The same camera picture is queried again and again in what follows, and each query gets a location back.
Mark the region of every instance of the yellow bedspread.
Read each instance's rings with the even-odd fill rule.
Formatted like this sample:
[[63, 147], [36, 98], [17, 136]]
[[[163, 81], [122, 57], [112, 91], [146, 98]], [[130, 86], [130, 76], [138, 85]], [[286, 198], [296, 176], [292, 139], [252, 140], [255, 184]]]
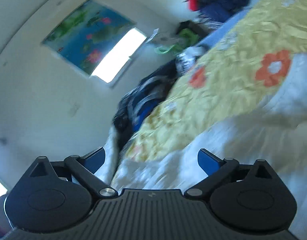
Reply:
[[219, 50], [218, 44], [200, 59], [205, 85], [192, 88], [192, 73], [181, 77], [167, 100], [145, 119], [127, 158], [163, 158], [215, 122], [251, 111], [264, 95], [274, 94], [283, 77], [266, 87], [255, 74], [267, 53], [289, 50], [292, 58], [293, 53], [307, 52], [307, 0], [261, 0], [232, 32], [237, 40], [227, 50]]

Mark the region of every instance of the metal screw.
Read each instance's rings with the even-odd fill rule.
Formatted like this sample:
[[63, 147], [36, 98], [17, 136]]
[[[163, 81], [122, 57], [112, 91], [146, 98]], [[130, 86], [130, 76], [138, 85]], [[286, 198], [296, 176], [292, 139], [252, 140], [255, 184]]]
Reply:
[[193, 197], [202, 195], [202, 190], [198, 188], [191, 188], [187, 190], [187, 194]]
[[106, 187], [99, 191], [99, 194], [103, 197], [111, 197], [116, 193], [112, 188]]

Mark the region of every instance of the bed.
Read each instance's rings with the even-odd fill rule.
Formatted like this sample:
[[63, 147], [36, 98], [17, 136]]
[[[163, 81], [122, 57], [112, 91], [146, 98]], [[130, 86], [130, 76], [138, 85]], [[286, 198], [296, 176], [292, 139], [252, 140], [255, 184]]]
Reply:
[[185, 191], [206, 177], [201, 148], [263, 158], [297, 200], [291, 232], [307, 240], [307, 0], [261, 0], [243, 13], [145, 119], [111, 185]]

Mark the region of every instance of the pink flower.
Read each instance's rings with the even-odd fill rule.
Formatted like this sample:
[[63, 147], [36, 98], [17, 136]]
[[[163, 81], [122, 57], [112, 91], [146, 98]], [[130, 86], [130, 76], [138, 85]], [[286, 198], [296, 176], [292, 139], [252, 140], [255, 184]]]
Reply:
[[91, 63], [98, 63], [101, 59], [102, 53], [98, 51], [97, 49], [94, 49], [93, 52], [91, 52], [87, 60], [90, 61]]
[[106, 18], [103, 18], [103, 19], [102, 19], [102, 22], [103, 22], [104, 24], [110, 24], [110, 23], [111, 23], [111, 19], [110, 19], [109, 17], [106, 17]]

